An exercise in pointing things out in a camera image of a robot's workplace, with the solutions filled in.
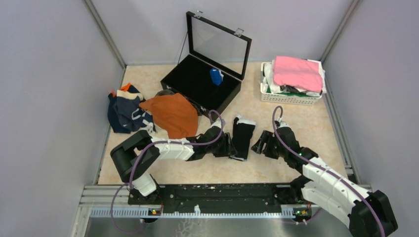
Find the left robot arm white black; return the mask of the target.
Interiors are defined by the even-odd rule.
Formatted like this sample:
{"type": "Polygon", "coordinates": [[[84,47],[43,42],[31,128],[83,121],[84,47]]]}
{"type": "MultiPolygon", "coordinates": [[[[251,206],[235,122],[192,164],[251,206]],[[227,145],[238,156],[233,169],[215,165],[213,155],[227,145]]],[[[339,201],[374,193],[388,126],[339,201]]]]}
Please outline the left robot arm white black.
{"type": "Polygon", "coordinates": [[[229,133],[223,131],[225,122],[217,119],[203,134],[182,139],[163,139],[141,130],[111,150],[111,159],[121,180],[139,192],[146,204],[158,199],[158,184],[148,168],[156,160],[195,161],[206,154],[231,157],[237,154],[229,133]]]}

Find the navy underwear orange waistband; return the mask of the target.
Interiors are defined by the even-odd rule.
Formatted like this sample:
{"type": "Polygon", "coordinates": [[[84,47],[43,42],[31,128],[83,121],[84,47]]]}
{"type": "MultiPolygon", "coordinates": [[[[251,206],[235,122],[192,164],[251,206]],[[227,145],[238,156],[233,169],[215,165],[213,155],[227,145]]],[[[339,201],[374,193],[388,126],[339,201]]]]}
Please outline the navy underwear orange waistband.
{"type": "Polygon", "coordinates": [[[123,97],[126,93],[137,92],[137,89],[131,84],[120,88],[118,91],[120,96],[114,91],[108,94],[109,106],[108,106],[108,121],[115,133],[126,133],[132,132],[132,119],[131,114],[135,110],[133,100],[123,97]]]}

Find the black underwear white trim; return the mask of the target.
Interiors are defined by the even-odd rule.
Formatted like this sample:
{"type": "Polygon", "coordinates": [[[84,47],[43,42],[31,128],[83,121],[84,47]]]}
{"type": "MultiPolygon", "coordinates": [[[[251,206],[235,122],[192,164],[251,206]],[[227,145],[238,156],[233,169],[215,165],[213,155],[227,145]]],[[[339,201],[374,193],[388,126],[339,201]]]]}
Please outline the black underwear white trim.
{"type": "Polygon", "coordinates": [[[237,153],[230,158],[246,161],[250,149],[250,141],[256,127],[256,122],[245,118],[242,115],[236,115],[233,121],[232,145],[237,153]]]}

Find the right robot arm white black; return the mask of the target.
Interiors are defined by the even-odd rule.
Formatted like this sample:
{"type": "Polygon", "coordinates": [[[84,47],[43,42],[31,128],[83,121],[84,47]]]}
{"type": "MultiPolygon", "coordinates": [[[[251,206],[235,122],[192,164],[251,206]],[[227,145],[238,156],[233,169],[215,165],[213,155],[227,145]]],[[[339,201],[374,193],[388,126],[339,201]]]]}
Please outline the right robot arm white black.
{"type": "Polygon", "coordinates": [[[318,205],[354,237],[387,237],[398,229],[386,194],[370,192],[337,173],[312,149],[301,146],[286,122],[276,121],[275,125],[275,132],[263,131],[251,150],[268,158],[282,157],[301,174],[290,183],[293,202],[318,205]]]}

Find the olive grey underwear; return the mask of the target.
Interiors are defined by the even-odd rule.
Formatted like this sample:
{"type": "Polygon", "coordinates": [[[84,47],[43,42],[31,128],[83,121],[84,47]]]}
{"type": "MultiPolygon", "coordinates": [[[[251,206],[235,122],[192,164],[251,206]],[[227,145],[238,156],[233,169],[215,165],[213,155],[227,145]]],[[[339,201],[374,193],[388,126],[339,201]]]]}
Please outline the olive grey underwear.
{"type": "Polygon", "coordinates": [[[156,93],[155,96],[164,96],[164,95],[174,95],[175,92],[171,91],[170,89],[164,89],[156,93]]]}

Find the orange underwear cream waistband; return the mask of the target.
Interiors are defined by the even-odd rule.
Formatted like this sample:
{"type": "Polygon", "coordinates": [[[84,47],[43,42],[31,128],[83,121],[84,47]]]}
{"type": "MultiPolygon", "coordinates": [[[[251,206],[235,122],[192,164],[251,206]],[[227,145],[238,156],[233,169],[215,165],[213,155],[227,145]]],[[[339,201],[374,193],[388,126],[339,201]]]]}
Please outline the orange underwear cream waistband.
{"type": "Polygon", "coordinates": [[[155,96],[139,104],[149,111],[155,125],[164,129],[170,139],[197,134],[199,116],[194,106],[181,94],[155,96]]]}

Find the dark blue underwear cream waistband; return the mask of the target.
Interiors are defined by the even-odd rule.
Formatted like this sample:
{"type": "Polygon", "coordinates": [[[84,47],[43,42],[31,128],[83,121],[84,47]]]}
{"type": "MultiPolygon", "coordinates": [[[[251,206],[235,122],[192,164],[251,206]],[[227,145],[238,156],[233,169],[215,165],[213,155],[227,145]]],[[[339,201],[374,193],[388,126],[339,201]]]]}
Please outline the dark blue underwear cream waistband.
{"type": "Polygon", "coordinates": [[[155,131],[153,117],[150,112],[140,108],[140,103],[145,102],[142,93],[131,93],[128,91],[117,91],[114,110],[117,113],[120,125],[130,132],[146,130],[155,131]]]}

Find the black display case glass lid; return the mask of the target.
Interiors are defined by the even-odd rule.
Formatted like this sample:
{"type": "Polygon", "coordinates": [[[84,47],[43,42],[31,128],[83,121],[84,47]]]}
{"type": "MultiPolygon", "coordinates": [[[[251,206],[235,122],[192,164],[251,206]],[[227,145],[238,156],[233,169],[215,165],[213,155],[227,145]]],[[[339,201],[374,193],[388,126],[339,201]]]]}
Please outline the black display case glass lid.
{"type": "Polygon", "coordinates": [[[192,11],[186,12],[188,54],[161,80],[162,88],[182,94],[201,114],[216,119],[241,90],[251,49],[251,38],[192,11]],[[210,69],[224,74],[212,83],[210,69]]]}

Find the royal blue underwear white trim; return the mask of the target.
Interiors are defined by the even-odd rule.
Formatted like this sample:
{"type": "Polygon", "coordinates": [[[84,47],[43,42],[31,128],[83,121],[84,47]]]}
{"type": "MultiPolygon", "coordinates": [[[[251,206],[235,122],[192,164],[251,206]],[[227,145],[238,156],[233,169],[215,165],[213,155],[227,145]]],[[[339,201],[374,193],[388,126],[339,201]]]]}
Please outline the royal blue underwear white trim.
{"type": "Polygon", "coordinates": [[[210,69],[210,78],[213,84],[219,86],[223,82],[224,74],[217,68],[210,69]]]}

